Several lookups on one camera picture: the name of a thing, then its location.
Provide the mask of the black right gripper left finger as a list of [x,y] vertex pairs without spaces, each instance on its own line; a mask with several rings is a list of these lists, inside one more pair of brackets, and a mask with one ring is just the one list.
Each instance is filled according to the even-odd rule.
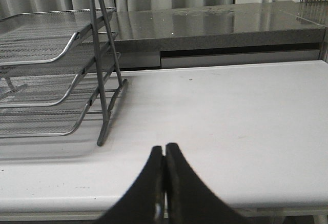
[[163,167],[162,147],[154,146],[127,192],[95,223],[163,223]]

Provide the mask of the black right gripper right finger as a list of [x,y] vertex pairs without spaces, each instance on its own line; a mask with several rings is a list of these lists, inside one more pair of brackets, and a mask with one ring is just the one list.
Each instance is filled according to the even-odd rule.
[[166,145],[169,223],[249,223],[193,171],[178,144]]

